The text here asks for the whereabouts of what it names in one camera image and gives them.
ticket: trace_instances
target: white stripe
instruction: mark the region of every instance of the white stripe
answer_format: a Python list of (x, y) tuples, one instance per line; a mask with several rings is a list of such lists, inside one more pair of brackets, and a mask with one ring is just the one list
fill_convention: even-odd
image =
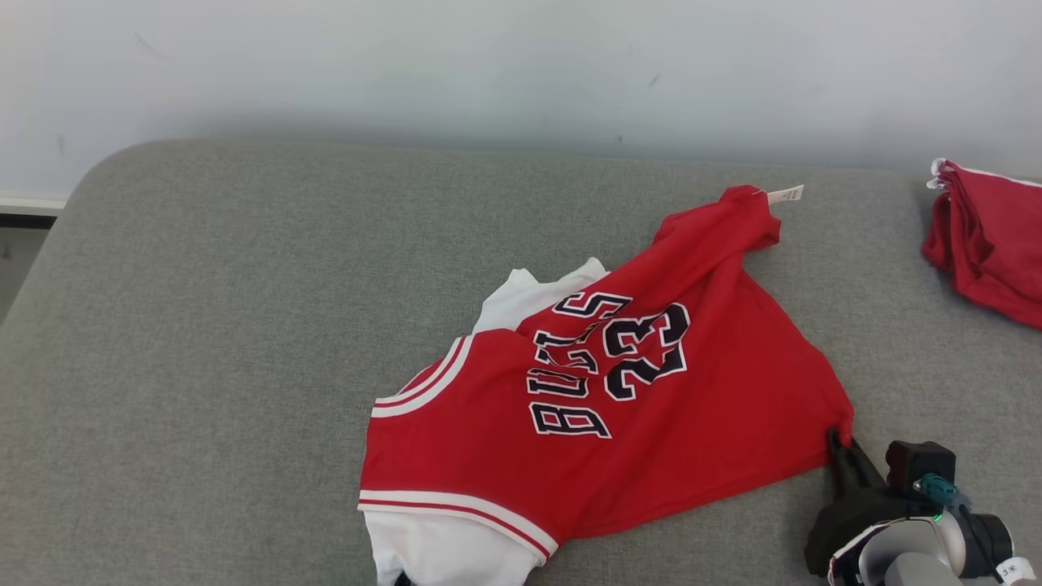
[(977, 174), (981, 174), (981, 175), (988, 175), (988, 176), (991, 176), (991, 177), (999, 177), (999, 178), (1006, 179), (1008, 181), (1013, 181), (1015, 184), (1020, 184), (1022, 186), (1028, 186), (1028, 187), (1033, 187), (1033, 188), (1042, 188), (1042, 184), (1036, 184), (1034, 181), (1025, 181), (1023, 179), (1014, 179), (1013, 177), (1007, 177), (1006, 175), (998, 175), (996, 173), (989, 173), (987, 171), (981, 171), (978, 169), (967, 169), (967, 168), (963, 167), (963, 171), (969, 171), (970, 173), (977, 173)]
[[(451, 366), (449, 366), (448, 370), (445, 371), (445, 374), (441, 377), (441, 380), (438, 381), (438, 383), (435, 386), (430, 387), (429, 390), (427, 390), (423, 394), (417, 395), (406, 400), (401, 405), (395, 405), (392, 407), (380, 407), (379, 402), (377, 402), (377, 405), (373, 407), (372, 416), (394, 417), (395, 415), (401, 415), (403, 413), (416, 411), (417, 409), (420, 409), (424, 405), (427, 405), (428, 402), (433, 400), (435, 397), (437, 397), (442, 391), (445, 390), (446, 387), (449, 386), (449, 384), (452, 383), (452, 380), (455, 379), (456, 374), (458, 374), (460, 370), (463, 368), (464, 363), (467, 362), (467, 355), (470, 352), (471, 340), (472, 338), (470, 336), (463, 338), (463, 346), (460, 348), (460, 355), (456, 357), (455, 360), (452, 361)], [(400, 399), (402, 397), (398, 396), (390, 398)]]
[(427, 492), (418, 490), (363, 490), (358, 495), (359, 499), (364, 500), (390, 500), (398, 503), (413, 503), (417, 505), (430, 505), (431, 507), (395, 507), (394, 505), (371, 505), (366, 503), (358, 504), (359, 511), (386, 511), (394, 513), (431, 513), (436, 515), (449, 515), (453, 517), (463, 517), (467, 519), (472, 519), (477, 522), (483, 523), (491, 527), (500, 533), (511, 537), (522, 545), (528, 547), (529, 551), (534, 552), (539, 556), (541, 560), (546, 560), (546, 556), (539, 551), (535, 545), (532, 545), (524, 537), (517, 535), (506, 527), (503, 527), (487, 517), (481, 515), (475, 515), (472, 513), (467, 513), (465, 511), (455, 511), (452, 509), (439, 509), (437, 505), (449, 505), (453, 507), (465, 507), (467, 509), (473, 509), (475, 511), (481, 511), (494, 518), (503, 521), (506, 524), (517, 528), (519, 531), (523, 532), (525, 535), (531, 539), (539, 542), (540, 545), (546, 548), (547, 552), (552, 556), (554, 552), (557, 551), (557, 542), (550, 537), (548, 533), (539, 528), (536, 523), (529, 521), (528, 519), (522, 517), (521, 515), (511, 511), (510, 509), (504, 509), (495, 503), (490, 503), (483, 498), (478, 498), (476, 496), (468, 496), (466, 494), (455, 494), (452, 492)]
[[(398, 393), (395, 394), (395, 395), (392, 395), (392, 396), (389, 396), (389, 397), (380, 397), (380, 398), (376, 399), (376, 404), (379, 405), (381, 402), (395, 402), (395, 401), (401, 400), (403, 398), (408, 398), (408, 397), (411, 397), (411, 396), (413, 396), (413, 395), (415, 395), (417, 393), (423, 392), (424, 389), (426, 389), (427, 387), (430, 386), (431, 383), (433, 383), (435, 381), (437, 381), (438, 376), (440, 376), (441, 373), (444, 372), (446, 368), (448, 368), (448, 366), (449, 366), (449, 359), (452, 358), (452, 355), (455, 353), (455, 349), (456, 349), (456, 347), (460, 346), (461, 340), (463, 340), (463, 338), (456, 338), (455, 341), (452, 342), (452, 345), (449, 346), (449, 352), (447, 355), (445, 355), (445, 358), (442, 359), (442, 363), (438, 365), (438, 368), (435, 369), (435, 371), (430, 374), (430, 376), (427, 376), (426, 379), (424, 379), (423, 382), (421, 382), (419, 385), (417, 385), (417, 386), (413, 387), (412, 389), (410, 389), (408, 392), (403, 393), (403, 392), (401, 392), (399, 390)], [(423, 370), (419, 371), (416, 374), (416, 376), (413, 376), (413, 380), (410, 381), (408, 383), (406, 383), (405, 386), (402, 387), (402, 390), (408, 388), (410, 385), (412, 385), (414, 382), (416, 382), (416, 379), (420, 374), (423, 374)]]
[[(931, 174), (934, 175), (935, 177), (939, 177), (941, 175), (941, 171), (945, 170), (944, 167), (947, 164), (948, 164), (948, 160), (946, 160), (946, 158), (943, 158), (943, 157), (942, 158), (935, 158), (934, 163), (932, 163), (931, 166), (929, 166), (929, 172), (931, 172)], [(988, 175), (989, 177), (999, 177), (1001, 179), (1006, 179), (1008, 181), (1013, 181), (1015, 184), (1020, 184), (1022, 186), (1028, 186), (1028, 187), (1033, 187), (1033, 188), (1042, 188), (1042, 184), (1036, 184), (1034, 181), (1025, 181), (1023, 179), (1014, 179), (1013, 177), (1007, 177), (1006, 175), (999, 175), (997, 173), (989, 173), (988, 171), (982, 171), (979, 169), (970, 169), (969, 167), (963, 167), (962, 170), (963, 171), (968, 171), (970, 173), (976, 173), (978, 175)], [(939, 179), (934, 179), (934, 180), (929, 181), (928, 184), (926, 184), (926, 187), (928, 187), (931, 189), (939, 189), (939, 188), (943, 187), (943, 181), (941, 181)]]

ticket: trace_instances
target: red fabric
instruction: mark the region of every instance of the red fabric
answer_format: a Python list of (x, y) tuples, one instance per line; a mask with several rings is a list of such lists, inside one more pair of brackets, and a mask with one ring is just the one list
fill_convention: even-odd
[(934, 203), (922, 251), (974, 303), (1042, 328), (1042, 187), (939, 166), (947, 191)]
[[(374, 409), (363, 491), (475, 496), (563, 543), (825, 464), (826, 431), (849, 441), (853, 410), (825, 357), (742, 269), (778, 229), (763, 191), (730, 188), (666, 218), (648, 249), (516, 332), (470, 337), (433, 399), (395, 416)], [(631, 300), (595, 304), (598, 294)], [(586, 394), (532, 391), (545, 382)], [(591, 410), (611, 437), (540, 433), (534, 402)]]

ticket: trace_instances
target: red basketball jersey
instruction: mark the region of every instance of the red basketball jersey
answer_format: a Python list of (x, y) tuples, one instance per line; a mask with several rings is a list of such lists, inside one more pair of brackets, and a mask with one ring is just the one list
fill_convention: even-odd
[(376, 400), (358, 508), (476, 520), (545, 561), (824, 464), (850, 402), (742, 270), (778, 228), (763, 191), (728, 189), (517, 331), (456, 340)]

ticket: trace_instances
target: white label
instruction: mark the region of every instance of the white label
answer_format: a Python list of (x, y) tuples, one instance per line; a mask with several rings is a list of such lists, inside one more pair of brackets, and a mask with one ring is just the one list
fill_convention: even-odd
[(1018, 580), (1035, 580), (1032, 564), (1023, 558), (1010, 558), (995, 566), (995, 571), (1002, 577), (1003, 584), (1013, 584)]
[(778, 201), (796, 201), (803, 196), (803, 186), (796, 186), (794, 188), (784, 189), (782, 191), (772, 191), (767, 194), (768, 205), (773, 205)]

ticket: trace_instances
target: gray cushion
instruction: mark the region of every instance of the gray cushion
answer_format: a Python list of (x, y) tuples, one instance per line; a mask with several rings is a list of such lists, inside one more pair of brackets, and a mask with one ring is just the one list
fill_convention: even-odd
[[(746, 266), (832, 361), (877, 465), (894, 439), (950, 447), (977, 510), (1042, 565), (1042, 333), (926, 265), (921, 181), (321, 144), (118, 153), (0, 327), (0, 577), (372, 583), (354, 510), (372, 399), (468, 332), (512, 268), (617, 267), (736, 184), (807, 185)], [(815, 584), (802, 544), (829, 494), (819, 469), (570, 542), (529, 582)]]

